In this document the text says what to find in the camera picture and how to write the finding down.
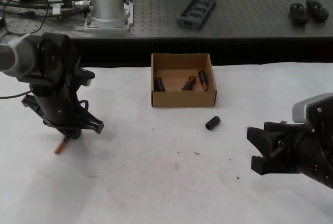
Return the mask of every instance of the white table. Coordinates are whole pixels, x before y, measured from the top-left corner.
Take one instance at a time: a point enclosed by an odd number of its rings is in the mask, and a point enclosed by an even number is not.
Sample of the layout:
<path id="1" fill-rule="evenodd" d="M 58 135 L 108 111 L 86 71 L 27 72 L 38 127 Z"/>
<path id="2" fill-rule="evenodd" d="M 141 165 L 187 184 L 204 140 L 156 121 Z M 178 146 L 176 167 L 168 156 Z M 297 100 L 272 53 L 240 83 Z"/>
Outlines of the white table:
<path id="1" fill-rule="evenodd" d="M 332 223 L 333 190 L 301 174 L 256 174 L 246 131 L 290 123 L 294 103 L 332 92 L 333 64 L 214 67 L 211 109 L 152 108 L 150 68 L 91 70 L 79 99 L 105 128 L 60 156 L 60 133 L 21 99 L 0 101 L 0 223 Z M 3 96 L 28 90 L 0 80 Z M 215 115 L 221 124 L 206 130 Z"/>

